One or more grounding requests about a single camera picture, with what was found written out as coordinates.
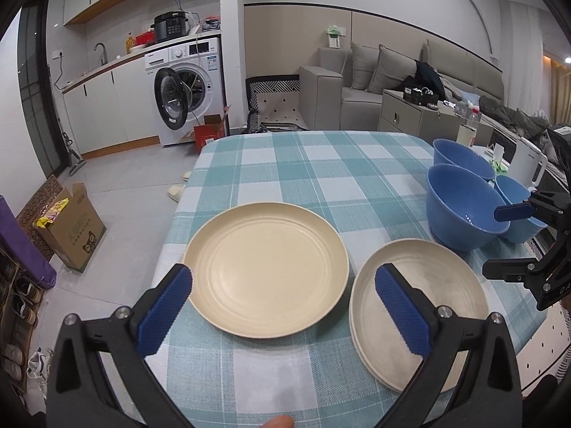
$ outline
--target bolt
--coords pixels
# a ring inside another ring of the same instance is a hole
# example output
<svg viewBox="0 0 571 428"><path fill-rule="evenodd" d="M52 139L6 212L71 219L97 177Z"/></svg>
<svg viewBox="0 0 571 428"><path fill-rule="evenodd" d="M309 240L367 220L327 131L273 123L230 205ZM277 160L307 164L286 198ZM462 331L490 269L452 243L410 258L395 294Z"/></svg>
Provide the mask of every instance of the bolt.
<svg viewBox="0 0 571 428"><path fill-rule="evenodd" d="M503 323L503 322L504 322L504 317L502 317L499 312L492 312L492 322L494 322L494 323Z"/></svg>
<svg viewBox="0 0 571 428"><path fill-rule="evenodd" d="M115 317L118 319L126 319L131 314L131 309L129 307L120 307L115 310Z"/></svg>
<svg viewBox="0 0 571 428"><path fill-rule="evenodd" d="M438 308L438 315L441 316L443 319L449 319L452 317L452 309L448 306L440 306Z"/></svg>
<svg viewBox="0 0 571 428"><path fill-rule="evenodd" d="M74 323L76 323L78 317L75 314L69 314L66 316L66 318L64 318L64 324L66 325L73 325Z"/></svg>

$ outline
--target light blue bowl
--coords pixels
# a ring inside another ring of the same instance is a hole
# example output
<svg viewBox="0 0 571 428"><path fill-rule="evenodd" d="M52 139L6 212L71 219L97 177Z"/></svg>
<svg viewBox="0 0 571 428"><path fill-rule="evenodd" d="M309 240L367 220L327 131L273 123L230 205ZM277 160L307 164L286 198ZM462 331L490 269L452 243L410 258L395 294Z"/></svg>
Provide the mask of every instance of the light blue bowl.
<svg viewBox="0 0 571 428"><path fill-rule="evenodd" d="M434 164L454 164L463 169L470 170L484 180L493 180L496 172L492 166L470 148L450 141L437 138L432 142L434 148Z"/></svg>
<svg viewBox="0 0 571 428"><path fill-rule="evenodd" d="M426 177L426 217L439 241L454 251L466 252L490 243L509 229L509 222L494 219L501 196L482 178L451 164L438 164Z"/></svg>
<svg viewBox="0 0 571 428"><path fill-rule="evenodd" d="M519 204L529 198L531 194L521 183L507 177L507 175L498 175L496 177L496 191L506 204ZM530 238L535 237L545 227L547 225L535 217L524 220L512 220L509 230L502 235L502 238L512 243L525 243Z"/></svg>

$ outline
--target beige plate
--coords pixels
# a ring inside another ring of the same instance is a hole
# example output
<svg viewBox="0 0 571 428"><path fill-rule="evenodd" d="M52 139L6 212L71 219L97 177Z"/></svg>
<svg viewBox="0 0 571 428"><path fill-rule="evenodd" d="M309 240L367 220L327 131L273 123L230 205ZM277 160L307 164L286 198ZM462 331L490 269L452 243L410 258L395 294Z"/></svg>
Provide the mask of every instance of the beige plate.
<svg viewBox="0 0 571 428"><path fill-rule="evenodd" d="M487 303L472 269L452 251L430 241L393 241L367 260L351 291L351 337L367 370L381 383L402 392L422 358L408 350L375 291L375 273L386 263L393 263L435 306L448 305L458 316L485 319ZM456 356L443 391L456 386L465 360L466 352Z"/></svg>
<svg viewBox="0 0 571 428"><path fill-rule="evenodd" d="M285 203L222 212L192 237L184 263L196 310L247 338L278 338L315 324L337 304L349 276L335 229Z"/></svg>

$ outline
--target white washing machine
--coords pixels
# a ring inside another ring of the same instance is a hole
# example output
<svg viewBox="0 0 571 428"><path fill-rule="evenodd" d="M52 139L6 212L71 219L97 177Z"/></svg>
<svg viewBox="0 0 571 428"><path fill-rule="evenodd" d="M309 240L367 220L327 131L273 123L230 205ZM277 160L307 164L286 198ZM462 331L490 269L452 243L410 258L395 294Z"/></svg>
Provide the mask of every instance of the white washing machine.
<svg viewBox="0 0 571 428"><path fill-rule="evenodd" d="M205 114L224 115L222 61L218 38L187 41L145 55L153 76L156 123L161 145L193 141L190 132Z"/></svg>

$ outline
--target tablecloth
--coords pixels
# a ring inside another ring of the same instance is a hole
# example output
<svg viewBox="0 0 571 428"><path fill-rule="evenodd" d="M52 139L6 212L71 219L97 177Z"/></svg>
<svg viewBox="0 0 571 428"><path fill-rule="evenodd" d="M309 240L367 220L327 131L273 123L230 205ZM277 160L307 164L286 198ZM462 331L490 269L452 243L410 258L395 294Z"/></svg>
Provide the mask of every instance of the tablecloth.
<svg viewBox="0 0 571 428"><path fill-rule="evenodd" d="M430 239L425 213L432 147L405 134L287 132L224 138L206 146L174 215L153 286L181 261L191 237L214 215L253 201L283 201L324 217L350 259L349 283L315 326L278 340L247 340L218 330L187 302L149 366L198 428L256 427L289 413L297 427L369 428L398 395L362 365L349 334L353 279L367 258L398 238ZM256 240L244 249L256 256ZM496 240L466 262L490 311L506 318L516 351L546 314L521 285L488 281L491 258L529 257L522 245ZM434 413L442 410L442 395Z"/></svg>

